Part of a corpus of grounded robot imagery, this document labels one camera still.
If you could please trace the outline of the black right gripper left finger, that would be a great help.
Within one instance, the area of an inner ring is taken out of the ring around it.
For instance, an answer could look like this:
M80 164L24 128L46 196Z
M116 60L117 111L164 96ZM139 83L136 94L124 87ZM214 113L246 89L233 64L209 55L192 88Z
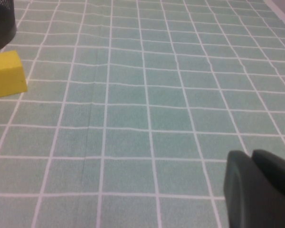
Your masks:
M224 196L231 228L285 228L285 195L242 151L230 151Z

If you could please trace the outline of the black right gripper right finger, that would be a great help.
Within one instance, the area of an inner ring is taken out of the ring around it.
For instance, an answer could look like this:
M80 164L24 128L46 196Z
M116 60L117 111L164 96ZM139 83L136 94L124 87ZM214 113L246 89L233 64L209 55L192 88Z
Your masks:
M285 195L285 160L261 149L253 150L251 158L271 185Z

